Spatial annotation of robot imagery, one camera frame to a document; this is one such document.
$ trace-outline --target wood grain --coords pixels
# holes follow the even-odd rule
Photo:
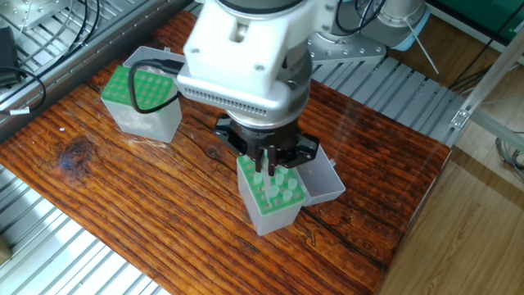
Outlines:
[[[147,45],[181,52],[194,21],[175,17]],[[99,93],[124,58],[5,143],[0,162],[169,292],[378,292],[445,145],[313,83],[300,125],[347,191],[260,238],[235,156],[210,132],[221,110],[183,99],[171,144],[120,132]]]

